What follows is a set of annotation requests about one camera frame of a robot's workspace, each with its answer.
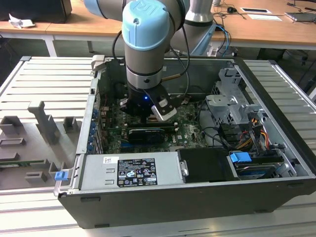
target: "motherboard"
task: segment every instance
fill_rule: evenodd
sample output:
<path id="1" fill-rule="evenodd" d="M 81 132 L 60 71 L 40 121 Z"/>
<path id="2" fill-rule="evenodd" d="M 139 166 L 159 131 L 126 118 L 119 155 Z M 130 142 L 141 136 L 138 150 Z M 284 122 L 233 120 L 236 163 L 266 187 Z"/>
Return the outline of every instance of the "motherboard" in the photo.
<path id="1" fill-rule="evenodd" d="M 173 152 L 179 148 L 207 147 L 197 122 L 197 102 L 178 109 L 172 119 L 160 123 L 152 116 L 146 123 L 119 109 L 119 100 L 101 110 L 105 152 L 147 153 Z"/>

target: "paper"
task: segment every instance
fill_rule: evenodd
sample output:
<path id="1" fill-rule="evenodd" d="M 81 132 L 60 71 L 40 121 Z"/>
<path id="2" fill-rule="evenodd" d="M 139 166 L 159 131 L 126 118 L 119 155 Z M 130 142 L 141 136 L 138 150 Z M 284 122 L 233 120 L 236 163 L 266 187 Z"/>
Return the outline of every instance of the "paper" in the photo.
<path id="1" fill-rule="evenodd" d="M 24 27 L 35 26 L 35 24 L 31 20 L 21 20 L 21 19 L 11 16 L 11 14 L 9 14 L 9 16 L 10 16 L 9 23 L 16 28 L 22 29 Z"/>
<path id="2" fill-rule="evenodd" d="M 253 20 L 270 20 L 270 21 L 282 21 L 277 16 L 269 16 L 269 15 L 256 15 L 256 14 L 248 14 L 248 16 Z"/>

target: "barcode sticker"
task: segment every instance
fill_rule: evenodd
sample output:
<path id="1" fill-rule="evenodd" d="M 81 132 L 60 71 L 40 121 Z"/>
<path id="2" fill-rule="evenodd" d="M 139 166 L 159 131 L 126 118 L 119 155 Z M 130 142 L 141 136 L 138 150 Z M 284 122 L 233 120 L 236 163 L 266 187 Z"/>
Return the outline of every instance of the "barcode sticker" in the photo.
<path id="1" fill-rule="evenodd" d="M 117 164 L 119 157 L 103 157 L 103 164 Z"/>

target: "table leg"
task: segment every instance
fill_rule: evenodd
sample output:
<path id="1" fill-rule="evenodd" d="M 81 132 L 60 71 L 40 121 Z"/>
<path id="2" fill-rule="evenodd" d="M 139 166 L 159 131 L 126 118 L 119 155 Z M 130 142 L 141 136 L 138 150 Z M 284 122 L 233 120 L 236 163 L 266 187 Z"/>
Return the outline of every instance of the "table leg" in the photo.
<path id="1" fill-rule="evenodd" d="M 93 50 L 93 45 L 92 45 L 92 42 L 91 41 L 87 41 L 88 43 L 88 49 L 89 49 L 89 53 L 93 53 L 94 50 Z"/>
<path id="2" fill-rule="evenodd" d="M 47 36 L 45 37 L 43 40 L 45 40 L 48 52 L 49 52 L 49 56 L 50 57 L 57 57 L 57 53 L 56 53 L 56 49 L 54 46 L 54 38 L 53 36 Z"/>

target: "light blue joint cap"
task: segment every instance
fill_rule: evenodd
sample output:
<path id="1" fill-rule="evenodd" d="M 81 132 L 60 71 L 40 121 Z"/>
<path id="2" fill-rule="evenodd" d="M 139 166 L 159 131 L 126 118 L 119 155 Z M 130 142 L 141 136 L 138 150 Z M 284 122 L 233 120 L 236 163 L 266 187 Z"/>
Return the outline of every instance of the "light blue joint cap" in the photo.
<path id="1" fill-rule="evenodd" d="M 83 2 L 90 13 L 103 17 L 98 5 L 98 0 L 84 0 Z"/>
<path id="2" fill-rule="evenodd" d="M 211 38 L 213 36 L 213 33 L 215 31 L 216 25 L 212 24 L 212 26 L 208 29 L 206 34 L 203 36 L 201 41 L 197 44 L 195 49 L 191 52 L 192 56 L 201 56 L 205 53 L 207 50 L 207 47 L 211 41 Z"/>
<path id="3" fill-rule="evenodd" d="M 190 0 L 182 0 L 183 4 L 186 8 L 186 14 L 188 13 L 189 9 L 190 9 Z"/>
<path id="4" fill-rule="evenodd" d="M 123 39 L 135 50 L 158 47 L 168 36 L 169 28 L 169 13 L 160 1 L 131 1 L 123 10 Z"/>

